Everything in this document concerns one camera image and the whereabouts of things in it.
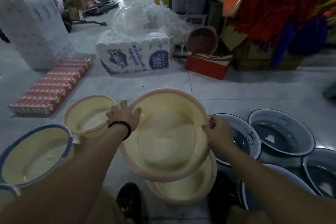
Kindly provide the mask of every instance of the bracelet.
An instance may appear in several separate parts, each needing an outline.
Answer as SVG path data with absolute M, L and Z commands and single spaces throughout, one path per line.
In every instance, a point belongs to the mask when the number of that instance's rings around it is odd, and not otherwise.
M 125 141 L 125 140 L 131 135 L 131 133 L 132 133 L 131 126 L 130 126 L 127 122 L 125 122 L 125 121 L 122 121 L 122 120 L 115 120 L 115 121 L 112 122 L 107 128 L 112 127 L 114 124 L 123 124 L 123 125 L 125 125 L 125 126 L 127 127 L 127 129 L 128 129 L 128 134 L 127 134 L 127 136 L 123 139 L 123 141 Z

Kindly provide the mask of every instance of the shoe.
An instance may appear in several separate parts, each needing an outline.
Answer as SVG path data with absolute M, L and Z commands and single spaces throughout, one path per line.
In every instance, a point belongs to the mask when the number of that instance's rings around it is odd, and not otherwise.
M 225 223 L 229 208 L 241 204 L 235 185 L 223 172 L 217 172 L 216 181 L 207 196 L 212 223 Z
M 128 182 L 122 186 L 115 201 L 125 219 L 130 218 L 135 224 L 141 224 L 141 196 L 135 183 Z

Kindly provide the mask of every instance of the floor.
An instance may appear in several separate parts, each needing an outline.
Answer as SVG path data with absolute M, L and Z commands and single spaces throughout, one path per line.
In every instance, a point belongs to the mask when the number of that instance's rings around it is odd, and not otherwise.
M 122 0 L 121 6 L 136 0 Z M 76 25 L 70 34 L 79 53 L 94 53 L 99 35 L 113 23 L 118 9 L 93 18 L 105 21 L 107 27 Z M 318 147 L 336 150 L 336 102 L 322 98 L 322 92 L 336 81 L 336 67 L 300 67 L 295 71 L 237 72 L 229 69 L 224 80 L 216 80 L 184 69 L 184 61 L 173 59 L 168 69 L 109 76 L 95 60 L 94 67 L 80 82 L 59 110 L 49 118 L 18 118 L 6 106 L 36 81 L 41 74 L 31 71 L 11 44 L 0 41 L 0 152 L 24 133 L 44 124 L 62 123 L 65 111 L 77 100 L 92 94 L 103 94 L 121 100 L 132 100 L 140 94 L 162 87 L 177 88 L 199 99 L 209 113 L 230 113 L 243 119 L 260 108 L 286 112 L 313 132 Z M 104 186 L 116 196 L 121 186 L 135 182 L 144 198 L 144 218 L 150 223 L 210 223 L 206 201 L 191 206 L 168 205 L 154 196 L 141 177 L 128 168 L 116 154 L 107 172 Z

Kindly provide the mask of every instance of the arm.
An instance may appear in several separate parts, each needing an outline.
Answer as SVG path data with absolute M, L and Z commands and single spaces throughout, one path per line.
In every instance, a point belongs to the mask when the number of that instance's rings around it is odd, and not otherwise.
M 121 102 L 108 113 L 109 122 L 123 120 L 132 131 L 139 123 L 141 109 L 134 114 Z M 122 124 L 108 128 L 97 142 L 85 147 L 69 162 L 57 167 L 0 211 L 0 223 L 83 223 L 88 216 L 128 129 Z
M 336 201 L 306 192 L 285 177 L 265 167 L 235 146 L 232 128 L 225 119 L 213 116 L 214 129 L 203 126 L 209 144 L 232 165 L 239 178 L 256 197 L 273 223 L 334 223 Z

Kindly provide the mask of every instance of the pants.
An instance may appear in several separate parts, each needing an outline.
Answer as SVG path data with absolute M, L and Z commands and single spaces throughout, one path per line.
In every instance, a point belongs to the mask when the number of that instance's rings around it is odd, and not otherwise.
M 227 224 L 272 224 L 270 218 L 264 211 L 247 211 L 237 205 L 229 209 L 226 219 Z
M 125 220 L 114 198 L 102 189 L 84 224 L 134 224 L 134 221 Z

